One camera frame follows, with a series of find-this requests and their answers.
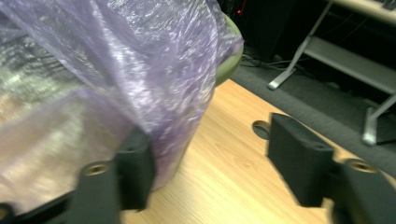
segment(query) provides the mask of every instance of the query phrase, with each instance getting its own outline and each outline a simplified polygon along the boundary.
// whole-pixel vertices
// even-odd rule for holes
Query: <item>black clamp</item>
[[[20,216],[0,203],[0,224],[119,224],[121,210],[147,207],[154,176],[149,137],[134,128],[112,161],[81,169],[74,191]]]
[[[321,207],[329,198],[333,223],[396,223],[396,191],[381,172],[361,160],[335,162],[333,154],[297,120],[272,115],[267,156],[300,206]]]

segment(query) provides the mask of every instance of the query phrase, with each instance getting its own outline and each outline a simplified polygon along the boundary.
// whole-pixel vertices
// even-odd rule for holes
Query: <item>wooden surface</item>
[[[387,10],[382,8],[382,3],[374,0],[332,0],[335,4],[340,6],[349,7],[357,10],[370,17],[379,19],[381,21],[388,22],[390,24],[396,24],[396,9]]]
[[[124,223],[329,223],[328,210],[296,204],[264,156],[251,124],[271,112],[282,113],[231,80],[218,87],[175,177]]]

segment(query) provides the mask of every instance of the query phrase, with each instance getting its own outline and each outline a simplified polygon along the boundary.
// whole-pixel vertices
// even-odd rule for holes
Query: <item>purple plastic bag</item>
[[[216,0],[1,0],[0,10],[153,141],[155,188],[175,172],[242,46]]]
[[[17,215],[74,189],[80,169],[109,161],[134,125],[114,102],[72,91],[0,129],[0,202]]]

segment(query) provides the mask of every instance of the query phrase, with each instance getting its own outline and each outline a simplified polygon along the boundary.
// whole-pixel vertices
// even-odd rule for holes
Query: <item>silver stand leg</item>
[[[294,54],[294,57],[291,60],[288,68],[268,84],[268,88],[270,90],[274,91],[276,88],[278,88],[280,86],[280,84],[282,84],[286,79],[288,79],[288,77],[290,77],[291,74],[293,74],[293,72],[295,71],[294,66],[299,61],[301,55],[303,55],[304,50],[306,49],[306,46],[308,46],[309,41],[311,40],[311,36],[318,29],[319,25],[325,18],[326,14],[329,12],[329,9],[331,6],[332,6],[332,1],[330,1],[329,4],[327,4],[327,6],[324,8],[322,14],[318,18],[318,20],[315,23],[314,27],[312,28],[311,32],[309,32],[309,35],[304,40],[303,44],[297,49],[297,52]]]
[[[294,57],[291,60],[291,63],[289,64],[288,68],[268,84],[268,88],[270,90],[274,91],[276,88],[280,86],[280,84],[282,84],[286,79],[288,79],[288,77],[290,77],[291,74],[293,74],[293,72],[296,70],[294,68],[294,65],[297,64],[298,60],[300,59],[301,55],[303,54],[310,40],[311,37],[308,36],[303,42],[303,44],[297,49],[297,52],[294,54]]]
[[[369,146],[376,144],[376,121],[381,114],[387,111],[395,103],[396,93],[393,93],[377,110],[374,110],[371,107],[367,109],[364,133],[362,136],[362,141],[365,144]]]

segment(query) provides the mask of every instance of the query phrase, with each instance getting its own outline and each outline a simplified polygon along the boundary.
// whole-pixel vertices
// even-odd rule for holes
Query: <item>metal stand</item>
[[[322,14],[320,15],[319,19],[315,23],[315,25],[312,28],[312,30],[309,32],[309,35],[304,40],[303,44],[297,49],[297,51],[294,54],[294,57],[291,60],[288,68],[268,84],[268,88],[270,90],[275,90],[276,88],[278,88],[280,86],[280,84],[282,84],[286,79],[288,79],[288,77],[290,77],[294,73],[294,71],[295,71],[294,66],[300,60],[301,55],[303,55],[306,47],[308,46],[309,42],[311,41],[311,36],[318,29],[318,27],[320,26],[321,22],[323,21],[323,19],[326,17],[327,13],[329,12],[331,6],[332,6],[332,1],[330,1],[327,4],[327,6],[324,8],[324,10],[323,10]]]
[[[372,107],[367,109],[366,122],[362,140],[365,144],[373,146],[376,143],[376,120],[381,114],[387,111],[396,103],[396,93],[392,94],[379,108],[374,110]]]
[[[376,125],[378,117],[396,103],[396,71],[386,66],[361,57],[354,52],[342,49],[317,36],[315,31],[329,12],[332,1],[325,7],[303,44],[297,49],[289,67],[268,84],[268,88],[275,90],[294,72],[301,55],[304,53],[318,61],[363,81],[383,92],[390,94],[388,100],[378,109],[367,110],[362,141],[373,146],[376,144]]]

